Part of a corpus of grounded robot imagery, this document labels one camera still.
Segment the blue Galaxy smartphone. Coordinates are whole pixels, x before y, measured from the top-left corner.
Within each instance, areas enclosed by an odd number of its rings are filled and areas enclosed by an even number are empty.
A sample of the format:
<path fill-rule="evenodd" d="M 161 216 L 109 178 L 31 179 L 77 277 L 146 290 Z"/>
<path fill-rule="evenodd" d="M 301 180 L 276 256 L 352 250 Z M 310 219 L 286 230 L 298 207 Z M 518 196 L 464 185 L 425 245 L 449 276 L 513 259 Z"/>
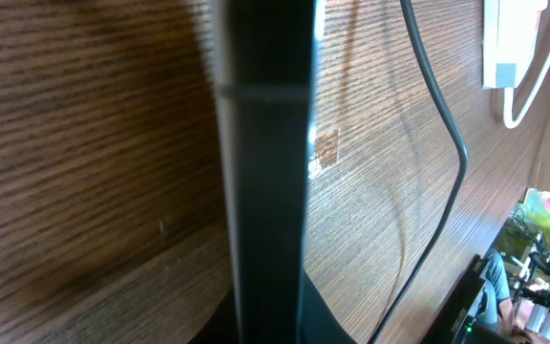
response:
<path fill-rule="evenodd" d="M 243 343 L 301 339 L 319 10 L 308 0 L 212 5 L 215 97 Z"/>

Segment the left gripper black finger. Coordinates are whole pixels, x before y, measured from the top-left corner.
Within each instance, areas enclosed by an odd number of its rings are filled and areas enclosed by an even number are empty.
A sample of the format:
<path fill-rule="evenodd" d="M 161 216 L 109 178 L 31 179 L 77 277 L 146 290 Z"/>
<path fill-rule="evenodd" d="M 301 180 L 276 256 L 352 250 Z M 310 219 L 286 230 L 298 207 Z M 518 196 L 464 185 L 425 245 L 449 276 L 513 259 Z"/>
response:
<path fill-rule="evenodd" d="M 301 343 L 354 343 L 328 308 L 319 291 L 304 273 Z M 238 326 L 234 291 L 222 299 L 206 324 L 188 341 L 189 344 L 238 344 Z"/>

